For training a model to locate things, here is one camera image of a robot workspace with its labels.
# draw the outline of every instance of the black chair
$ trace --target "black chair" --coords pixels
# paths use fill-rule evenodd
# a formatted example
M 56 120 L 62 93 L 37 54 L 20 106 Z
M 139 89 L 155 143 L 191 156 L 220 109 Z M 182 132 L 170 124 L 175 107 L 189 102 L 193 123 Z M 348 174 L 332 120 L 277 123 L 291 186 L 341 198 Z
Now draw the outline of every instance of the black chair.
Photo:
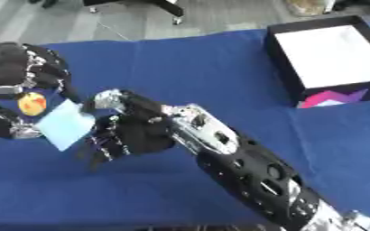
M 113 3 L 113 2 L 121 2 L 121 1 L 124 1 L 124 0 L 83 0 L 83 3 L 84 3 L 84 6 L 93 6 L 93 5 L 100 5 L 100 4 L 105 4 L 105 3 Z M 144 1 L 157 5 L 161 9 L 174 15 L 173 20 L 172 20 L 172 23 L 174 25 L 178 25 L 182 23 L 183 17 L 184 17 L 184 11 L 178 5 L 170 2 L 169 0 L 144 0 Z M 91 13 L 95 13 L 96 11 L 97 11 L 96 8 L 94 7 L 90 8 Z

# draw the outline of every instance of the colorful logo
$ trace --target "colorful logo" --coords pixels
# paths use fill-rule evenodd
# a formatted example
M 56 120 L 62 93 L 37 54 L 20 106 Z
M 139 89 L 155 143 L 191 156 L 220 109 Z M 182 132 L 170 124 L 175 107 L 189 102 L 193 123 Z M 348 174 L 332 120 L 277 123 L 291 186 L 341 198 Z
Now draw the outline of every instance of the colorful logo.
M 360 101 L 368 89 L 359 90 L 351 94 L 342 94 L 332 90 L 326 90 L 321 93 L 307 97 L 300 108 L 309 108 L 314 106 L 342 105 Z

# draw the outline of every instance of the chair wheel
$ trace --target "chair wheel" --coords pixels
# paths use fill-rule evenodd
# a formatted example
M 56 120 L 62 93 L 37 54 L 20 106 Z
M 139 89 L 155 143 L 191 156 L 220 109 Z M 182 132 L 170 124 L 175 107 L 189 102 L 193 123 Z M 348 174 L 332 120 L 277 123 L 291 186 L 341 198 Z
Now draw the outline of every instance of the chair wheel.
M 173 17 L 172 24 L 179 25 L 183 23 L 183 17 Z
M 96 14 L 98 12 L 96 7 L 89 7 L 89 12 L 92 14 Z

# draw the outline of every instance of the gray floor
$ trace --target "gray floor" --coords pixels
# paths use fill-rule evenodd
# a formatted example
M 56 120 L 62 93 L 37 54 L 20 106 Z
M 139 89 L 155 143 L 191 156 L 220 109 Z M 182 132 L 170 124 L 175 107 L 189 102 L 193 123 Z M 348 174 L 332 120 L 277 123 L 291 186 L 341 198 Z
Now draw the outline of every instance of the gray floor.
M 89 40 L 135 41 L 186 37 L 264 28 L 309 18 L 289 13 L 283 0 L 179 0 L 185 22 L 174 26 L 162 9 L 142 3 L 105 4 L 91 14 L 81 0 L 60 0 L 51 9 L 26 0 L 0 0 L 0 42 L 29 43 Z M 353 8 L 342 14 L 370 14 Z M 341 14 L 322 15 L 330 17 Z

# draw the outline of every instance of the table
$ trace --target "table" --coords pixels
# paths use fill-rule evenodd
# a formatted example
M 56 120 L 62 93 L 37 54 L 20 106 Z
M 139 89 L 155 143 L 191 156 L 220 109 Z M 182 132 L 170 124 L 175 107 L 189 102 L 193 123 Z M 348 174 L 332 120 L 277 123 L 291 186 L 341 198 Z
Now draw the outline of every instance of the table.
M 198 103 L 278 153 L 338 209 L 370 215 L 370 102 L 289 107 L 263 49 L 264 34 L 49 47 L 69 61 L 83 96 L 130 88 L 171 105 Z M 125 157 L 97 172 L 74 153 L 57 152 L 42 139 L 0 140 L 0 230 L 260 221 L 179 146 Z

